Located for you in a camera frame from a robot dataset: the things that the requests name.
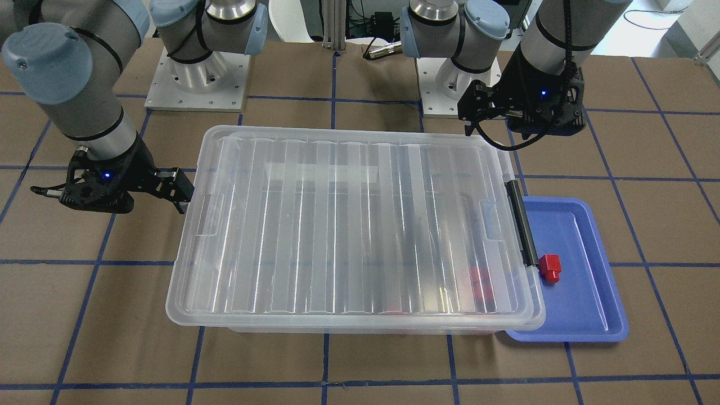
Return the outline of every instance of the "metal post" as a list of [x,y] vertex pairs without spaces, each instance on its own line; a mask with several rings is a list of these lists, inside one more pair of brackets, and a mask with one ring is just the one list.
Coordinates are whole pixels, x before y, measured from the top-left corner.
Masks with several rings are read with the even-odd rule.
[[345,50],[346,0],[323,0],[323,47]]
[[703,46],[703,49],[700,49],[698,54],[693,57],[693,60],[696,65],[705,66],[718,50],[720,50],[720,31],[718,31],[712,39]]

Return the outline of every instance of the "container lid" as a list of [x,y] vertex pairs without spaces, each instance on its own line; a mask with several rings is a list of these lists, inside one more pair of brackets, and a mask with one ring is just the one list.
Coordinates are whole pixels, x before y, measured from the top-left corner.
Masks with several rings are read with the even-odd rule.
[[457,135],[218,126],[166,310],[242,331],[531,329],[510,157]]
[[557,254],[557,284],[541,282],[545,323],[508,331],[521,342],[620,342],[628,321],[590,208],[581,200],[525,197],[538,256]]

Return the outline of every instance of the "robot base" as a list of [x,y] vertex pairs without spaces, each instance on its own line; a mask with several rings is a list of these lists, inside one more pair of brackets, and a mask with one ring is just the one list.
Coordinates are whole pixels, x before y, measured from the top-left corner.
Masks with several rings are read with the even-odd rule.
[[241,111],[248,81],[249,55],[221,52],[231,75],[225,78],[224,86],[214,92],[191,93],[174,82],[167,53],[163,48],[153,83],[148,90],[146,108],[165,111]]
[[[436,77],[447,58],[420,58],[416,59],[418,70],[418,85],[420,98],[423,100],[423,116],[428,118],[454,118],[457,119],[457,100],[446,96],[439,89]],[[490,83],[494,86],[500,80],[500,65],[498,60],[492,62],[490,68]]]

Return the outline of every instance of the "blue plastic tray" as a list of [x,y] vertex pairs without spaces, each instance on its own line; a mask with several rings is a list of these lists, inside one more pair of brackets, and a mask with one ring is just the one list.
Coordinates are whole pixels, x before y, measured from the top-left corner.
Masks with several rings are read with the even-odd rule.
[[628,321],[590,207],[575,198],[525,197],[538,257],[558,254],[560,281],[543,281],[546,319],[521,342],[620,342]]

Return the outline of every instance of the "red block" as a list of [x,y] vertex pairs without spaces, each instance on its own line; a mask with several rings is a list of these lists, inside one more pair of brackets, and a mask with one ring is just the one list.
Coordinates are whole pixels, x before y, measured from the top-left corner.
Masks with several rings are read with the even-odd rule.
[[560,272],[562,267],[560,266],[560,256],[556,254],[545,254],[540,258],[540,275],[545,281],[555,284],[560,281]]

